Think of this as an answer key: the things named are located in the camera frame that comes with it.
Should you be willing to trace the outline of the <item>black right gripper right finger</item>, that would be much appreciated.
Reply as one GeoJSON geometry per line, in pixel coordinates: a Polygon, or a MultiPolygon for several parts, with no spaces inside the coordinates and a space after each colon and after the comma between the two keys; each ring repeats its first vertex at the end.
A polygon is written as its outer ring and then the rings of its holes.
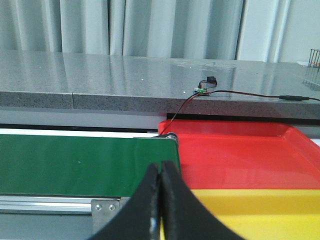
{"type": "Polygon", "coordinates": [[[242,240],[191,192],[172,161],[161,164],[164,236],[167,240],[242,240]]]}

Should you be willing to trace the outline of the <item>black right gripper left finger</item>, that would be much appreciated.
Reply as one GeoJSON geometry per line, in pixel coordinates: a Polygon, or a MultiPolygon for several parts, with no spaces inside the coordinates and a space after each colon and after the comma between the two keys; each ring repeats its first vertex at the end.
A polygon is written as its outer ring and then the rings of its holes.
{"type": "Polygon", "coordinates": [[[127,203],[91,240],[158,240],[160,214],[158,166],[148,165],[136,191],[127,203]]]}

